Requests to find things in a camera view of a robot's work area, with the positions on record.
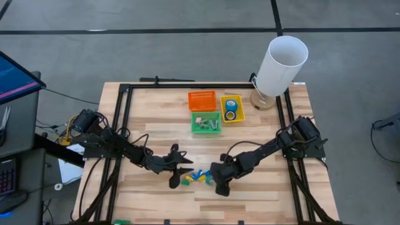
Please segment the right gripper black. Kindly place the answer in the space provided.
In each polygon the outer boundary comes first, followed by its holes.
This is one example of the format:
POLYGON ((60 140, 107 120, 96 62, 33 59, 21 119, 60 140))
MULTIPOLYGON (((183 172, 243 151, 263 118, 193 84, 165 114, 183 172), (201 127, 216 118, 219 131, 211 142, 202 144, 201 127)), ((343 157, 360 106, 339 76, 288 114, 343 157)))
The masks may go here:
POLYGON ((229 182, 246 174, 246 154, 246 152, 242 152, 234 157, 229 154, 221 154, 222 166, 217 162, 211 163, 209 171, 211 175, 218 175, 218 180, 214 179, 214 182, 219 195, 228 197, 230 194, 229 182))

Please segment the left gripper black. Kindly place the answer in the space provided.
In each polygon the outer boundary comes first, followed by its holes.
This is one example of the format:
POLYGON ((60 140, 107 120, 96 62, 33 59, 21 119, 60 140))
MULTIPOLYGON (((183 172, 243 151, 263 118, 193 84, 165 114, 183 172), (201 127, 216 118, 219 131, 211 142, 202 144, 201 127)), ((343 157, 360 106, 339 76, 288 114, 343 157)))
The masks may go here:
POLYGON ((184 174, 187 174, 191 171, 193 171, 193 168, 184 168, 180 167, 178 169, 178 163, 179 164, 192 164, 193 162, 186 158, 185 155, 186 153, 178 153, 179 145, 178 144, 173 144, 171 146, 170 153, 167 156, 159 157, 159 156, 154 156, 153 159, 156 161, 153 171, 156 174, 159 174, 160 172, 163 171, 169 171, 172 172, 172 176, 169 179, 169 187, 171 189, 175 189, 179 186, 180 184, 180 177, 184 174))

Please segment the green plastic basket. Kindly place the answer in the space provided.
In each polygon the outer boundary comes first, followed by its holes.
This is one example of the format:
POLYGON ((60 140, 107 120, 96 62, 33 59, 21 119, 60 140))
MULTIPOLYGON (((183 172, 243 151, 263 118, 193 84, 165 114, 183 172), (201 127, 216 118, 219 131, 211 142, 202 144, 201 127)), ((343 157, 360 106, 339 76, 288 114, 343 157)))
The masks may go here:
POLYGON ((191 114, 191 132, 194 134, 217 134, 220 133, 222 129, 221 125, 221 113, 218 111, 214 112, 193 112, 191 114), (201 118, 202 121, 207 121, 209 127, 206 129, 202 129, 199 125, 199 123, 196 123, 196 118, 199 117, 201 118), (218 121, 218 129, 213 130, 212 127, 210 126, 210 121, 211 120, 217 120, 218 121))

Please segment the orange plastic basket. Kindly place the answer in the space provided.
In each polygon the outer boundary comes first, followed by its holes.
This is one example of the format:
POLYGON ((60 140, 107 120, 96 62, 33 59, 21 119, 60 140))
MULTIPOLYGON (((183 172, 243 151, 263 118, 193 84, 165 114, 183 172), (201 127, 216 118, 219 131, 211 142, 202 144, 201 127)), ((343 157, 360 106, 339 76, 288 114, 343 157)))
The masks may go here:
POLYGON ((188 108, 192 112, 215 111, 216 92, 215 91, 194 91, 188 92, 188 108))

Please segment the yellow plastic basket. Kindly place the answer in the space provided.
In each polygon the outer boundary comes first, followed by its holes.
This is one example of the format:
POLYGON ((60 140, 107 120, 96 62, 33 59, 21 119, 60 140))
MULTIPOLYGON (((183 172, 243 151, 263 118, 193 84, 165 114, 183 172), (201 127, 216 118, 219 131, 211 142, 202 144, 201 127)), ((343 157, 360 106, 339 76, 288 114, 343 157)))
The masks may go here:
POLYGON ((222 111, 222 119, 225 123, 240 123, 245 120, 245 114, 244 114, 244 108, 243 108, 243 103, 240 95, 232 95, 232 96, 221 96, 220 97, 220 103, 221 103, 221 111, 222 111), (225 120, 225 113, 226 113, 226 108, 225 108, 225 102, 228 99, 233 99, 237 102, 238 108, 236 111, 236 119, 233 121, 226 121, 225 120))

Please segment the white box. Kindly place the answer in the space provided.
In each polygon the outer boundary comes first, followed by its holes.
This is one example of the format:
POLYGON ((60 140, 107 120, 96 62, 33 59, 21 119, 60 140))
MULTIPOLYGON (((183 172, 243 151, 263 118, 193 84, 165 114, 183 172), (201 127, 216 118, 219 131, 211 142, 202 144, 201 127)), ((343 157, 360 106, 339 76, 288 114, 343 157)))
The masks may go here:
MULTIPOLYGON (((80 144, 73 144, 67 147, 69 150, 74 151, 80 155, 83 155, 84 148, 80 144)), ((79 179, 83 174, 83 168, 68 163, 62 159, 58 159, 59 170, 61 174, 61 181, 63 184, 69 184, 79 179)))

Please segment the white shade wooden base lamp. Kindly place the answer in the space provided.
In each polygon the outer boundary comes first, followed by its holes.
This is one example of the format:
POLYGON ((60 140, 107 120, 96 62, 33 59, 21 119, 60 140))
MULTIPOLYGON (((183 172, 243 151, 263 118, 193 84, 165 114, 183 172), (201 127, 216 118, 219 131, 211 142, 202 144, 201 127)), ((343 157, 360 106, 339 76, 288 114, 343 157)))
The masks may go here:
POLYGON ((273 107, 276 98, 284 94, 308 56, 308 48, 300 39, 292 36, 274 38, 259 71, 250 79, 254 86, 250 95, 252 106, 260 111, 273 107))

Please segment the black desk bar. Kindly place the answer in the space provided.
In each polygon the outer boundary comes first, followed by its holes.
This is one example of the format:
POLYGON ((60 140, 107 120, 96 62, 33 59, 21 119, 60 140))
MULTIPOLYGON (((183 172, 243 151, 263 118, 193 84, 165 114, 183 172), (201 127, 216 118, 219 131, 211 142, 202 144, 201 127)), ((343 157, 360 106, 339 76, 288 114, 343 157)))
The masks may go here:
POLYGON ((65 146, 56 144, 55 142, 52 142, 39 134, 35 134, 33 148, 45 149, 47 154, 55 158, 62 159, 63 161, 80 168, 84 167, 85 162, 81 154, 70 150, 65 146))

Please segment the dark grey desk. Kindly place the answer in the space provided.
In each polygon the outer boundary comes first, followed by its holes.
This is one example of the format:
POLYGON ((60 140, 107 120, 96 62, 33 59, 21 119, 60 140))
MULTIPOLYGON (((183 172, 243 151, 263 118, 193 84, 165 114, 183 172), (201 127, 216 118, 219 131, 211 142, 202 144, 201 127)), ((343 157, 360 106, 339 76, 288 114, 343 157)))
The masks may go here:
POLYGON ((14 157, 15 191, 27 191, 27 200, 11 212, 0 214, 0 225, 42 225, 45 157, 44 149, 27 151, 14 157))

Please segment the black computer mouse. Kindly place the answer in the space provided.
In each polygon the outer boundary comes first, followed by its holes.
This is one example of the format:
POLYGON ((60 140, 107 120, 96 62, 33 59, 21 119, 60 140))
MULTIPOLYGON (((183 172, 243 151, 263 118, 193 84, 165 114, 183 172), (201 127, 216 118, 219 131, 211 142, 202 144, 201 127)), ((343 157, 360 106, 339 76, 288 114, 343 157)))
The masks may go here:
POLYGON ((6 214, 19 207, 28 198, 28 192, 19 190, 0 197, 0 214, 6 214))

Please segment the backlit keyboard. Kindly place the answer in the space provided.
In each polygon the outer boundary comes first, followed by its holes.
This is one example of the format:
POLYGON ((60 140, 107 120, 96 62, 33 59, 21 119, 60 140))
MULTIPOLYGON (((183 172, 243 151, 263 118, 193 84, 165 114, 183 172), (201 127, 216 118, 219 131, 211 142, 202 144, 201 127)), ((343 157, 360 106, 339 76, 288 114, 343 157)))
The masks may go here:
POLYGON ((0 162, 0 196, 16 190, 16 160, 8 159, 0 162))

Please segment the dark grey floor object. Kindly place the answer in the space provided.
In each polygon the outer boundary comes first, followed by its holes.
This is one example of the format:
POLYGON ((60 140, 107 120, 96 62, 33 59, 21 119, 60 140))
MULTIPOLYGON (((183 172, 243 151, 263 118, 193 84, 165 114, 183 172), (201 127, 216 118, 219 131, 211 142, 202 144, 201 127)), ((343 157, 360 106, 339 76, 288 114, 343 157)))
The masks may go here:
POLYGON ((389 116, 386 119, 373 122, 373 124, 372 124, 372 128, 377 131, 380 131, 383 128, 386 128, 389 126, 393 126, 395 131, 400 133, 400 112, 398 112, 392 116, 389 116))

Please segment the scissors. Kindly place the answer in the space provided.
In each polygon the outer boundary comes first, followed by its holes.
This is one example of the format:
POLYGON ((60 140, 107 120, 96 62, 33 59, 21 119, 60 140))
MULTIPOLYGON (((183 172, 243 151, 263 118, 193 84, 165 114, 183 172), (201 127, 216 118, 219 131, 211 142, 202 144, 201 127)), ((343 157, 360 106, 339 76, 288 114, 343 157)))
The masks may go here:
POLYGON ((7 122, 8 122, 8 119, 9 119, 10 112, 11 112, 11 106, 7 106, 7 107, 5 108, 5 110, 4 110, 4 114, 3 114, 3 118, 2 118, 2 123, 1 123, 1 125, 0 125, 0 130, 3 130, 3 129, 6 128, 7 122))

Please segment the computer monitor blue screen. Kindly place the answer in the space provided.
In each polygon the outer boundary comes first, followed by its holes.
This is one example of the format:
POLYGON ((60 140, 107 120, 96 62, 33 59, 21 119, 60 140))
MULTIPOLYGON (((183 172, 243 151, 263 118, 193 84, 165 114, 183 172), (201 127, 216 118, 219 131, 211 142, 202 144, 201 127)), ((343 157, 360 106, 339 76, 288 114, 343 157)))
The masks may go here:
POLYGON ((46 84, 0 51, 0 105, 46 88, 46 84))

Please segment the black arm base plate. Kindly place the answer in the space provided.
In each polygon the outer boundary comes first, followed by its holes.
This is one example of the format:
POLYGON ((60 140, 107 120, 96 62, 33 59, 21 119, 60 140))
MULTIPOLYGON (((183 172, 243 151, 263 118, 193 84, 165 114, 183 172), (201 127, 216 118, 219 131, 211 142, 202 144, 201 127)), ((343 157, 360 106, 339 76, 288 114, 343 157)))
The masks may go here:
POLYGON ((325 158, 324 144, 328 139, 321 139, 319 136, 308 141, 295 140, 288 147, 283 147, 282 154, 285 158, 325 158))
POLYGON ((84 148, 83 156, 85 158, 108 158, 117 159, 122 158, 123 154, 115 150, 106 149, 96 144, 82 142, 80 144, 84 148))

